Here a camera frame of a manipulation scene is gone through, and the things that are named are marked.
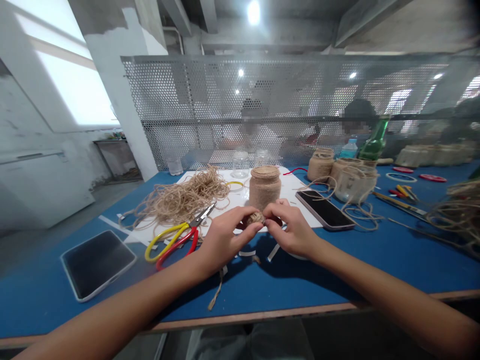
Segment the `table edge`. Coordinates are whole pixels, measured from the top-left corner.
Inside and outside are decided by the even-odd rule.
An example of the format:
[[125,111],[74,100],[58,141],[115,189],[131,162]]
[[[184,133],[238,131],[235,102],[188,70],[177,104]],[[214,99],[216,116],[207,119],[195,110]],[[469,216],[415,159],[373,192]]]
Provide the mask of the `table edge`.
[[[442,301],[452,300],[466,300],[470,298],[480,298],[480,289],[474,290],[461,290],[461,291],[449,291],[449,292],[437,292],[429,294],[432,298]],[[204,326],[214,325],[232,325],[241,324],[251,321],[271,320],[276,318],[285,317],[301,317],[314,314],[326,314],[334,312],[343,312],[348,310],[360,310],[370,308],[370,305],[365,302],[342,302],[331,305],[319,305],[309,307],[298,307],[285,310],[272,310],[272,311],[260,311],[249,312],[236,315],[225,316],[213,316],[203,317],[190,320],[178,320],[160,322],[157,325],[152,326],[150,329],[143,331],[142,333],[164,333],[168,331],[180,331],[184,329],[199,328]],[[18,336],[18,337],[4,337],[0,338],[0,349],[14,349],[30,346],[36,342],[42,340],[46,334],[43,335],[31,335],[31,336]]]

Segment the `scissors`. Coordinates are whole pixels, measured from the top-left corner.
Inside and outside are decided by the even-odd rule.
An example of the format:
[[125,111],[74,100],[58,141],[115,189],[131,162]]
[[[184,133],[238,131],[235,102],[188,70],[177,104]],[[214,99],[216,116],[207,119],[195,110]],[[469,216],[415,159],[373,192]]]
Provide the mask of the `scissors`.
[[[150,241],[150,244],[145,250],[145,260],[151,264],[155,263],[157,260],[161,260],[160,265],[157,264],[157,267],[161,266],[165,258],[168,257],[177,247],[185,243],[191,236],[193,236],[193,242],[192,242],[190,251],[188,252],[187,255],[193,253],[195,251],[195,248],[197,247],[197,241],[199,239],[199,231],[197,228],[212,212],[216,204],[217,202],[215,201],[212,205],[204,209],[195,219],[193,219],[193,221],[190,224],[186,222],[181,223],[180,225],[168,228],[167,230],[163,231],[160,235],[156,236],[152,241]],[[183,237],[177,244],[175,244],[175,242],[180,237],[180,235],[182,235],[182,233],[188,228],[190,228],[190,232],[185,237]],[[176,230],[178,230],[177,233],[175,234],[173,239],[170,240],[170,243],[161,251],[161,253],[155,257],[150,257],[150,252],[152,251],[152,248],[155,245],[155,243],[164,235],[173,233]]]

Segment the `forearm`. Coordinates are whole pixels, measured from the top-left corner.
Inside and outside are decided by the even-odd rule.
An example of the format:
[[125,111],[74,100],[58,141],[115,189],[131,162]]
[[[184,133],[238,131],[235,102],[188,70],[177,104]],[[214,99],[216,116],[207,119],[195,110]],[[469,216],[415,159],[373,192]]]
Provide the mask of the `forearm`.
[[344,280],[428,351],[440,358],[473,355],[480,340],[477,322],[326,241],[314,254],[317,264]]
[[197,252],[84,311],[18,359],[111,359],[166,306],[210,276]]

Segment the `red wire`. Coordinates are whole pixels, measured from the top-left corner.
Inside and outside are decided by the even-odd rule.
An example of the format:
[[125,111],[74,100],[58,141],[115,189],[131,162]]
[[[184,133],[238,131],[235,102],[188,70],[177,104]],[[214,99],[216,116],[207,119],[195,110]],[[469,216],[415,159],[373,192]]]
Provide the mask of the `red wire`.
[[293,173],[293,172],[296,171],[296,170],[303,170],[303,171],[306,171],[306,172],[307,172],[307,169],[304,169],[303,167],[297,167],[296,169],[293,169],[293,170],[290,171],[290,172],[284,173],[283,175],[291,174],[291,173]]

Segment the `blue table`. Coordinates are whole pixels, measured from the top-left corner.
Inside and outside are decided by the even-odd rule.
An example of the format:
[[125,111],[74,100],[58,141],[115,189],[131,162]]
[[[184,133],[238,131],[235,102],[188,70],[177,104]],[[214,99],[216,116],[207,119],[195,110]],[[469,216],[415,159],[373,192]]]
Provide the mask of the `blue table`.
[[[418,179],[418,182],[412,184],[413,190],[426,203],[434,203],[445,195],[448,185],[464,181],[478,165],[477,161],[450,168],[418,169],[415,175],[439,175],[447,178],[448,182]],[[391,166],[379,166],[377,169],[381,174],[377,183],[380,190],[377,191],[388,195],[388,189],[393,189],[399,183],[385,177],[385,173],[392,172]],[[308,183],[304,171],[299,170],[295,175]],[[166,172],[159,172],[103,215],[116,221],[117,214],[135,208],[152,191],[154,184],[171,184],[178,179],[179,177],[170,176]],[[369,196],[368,201],[373,204],[373,212],[376,214],[440,234],[430,225],[373,195]],[[133,218],[130,216],[125,221],[132,222]],[[155,273],[155,266],[143,259],[145,246],[139,243],[129,244],[138,256],[135,265],[91,301],[78,303],[59,257],[66,250],[105,230],[113,230],[121,239],[127,237],[123,232],[94,218],[54,248],[36,254],[1,279],[0,345],[32,342],[38,339],[34,336],[50,332],[100,301]],[[347,253],[426,293],[434,294],[437,298],[480,296],[480,262],[457,249],[386,219],[381,221],[375,232],[357,229],[328,232],[323,228],[315,229],[315,232]],[[152,324],[153,328],[166,331],[317,314],[352,309],[355,308],[352,302],[362,300],[358,293],[328,271],[309,261],[293,258],[281,249],[273,261],[268,262],[267,256],[275,244],[275,240],[264,233],[257,235],[243,249],[255,249],[261,264],[252,263],[251,258],[247,257],[234,259],[228,265],[228,274],[212,311],[208,311],[207,306],[219,285],[218,275],[212,276],[172,303],[158,315]],[[188,249],[186,246],[176,251],[165,266],[183,257]]]

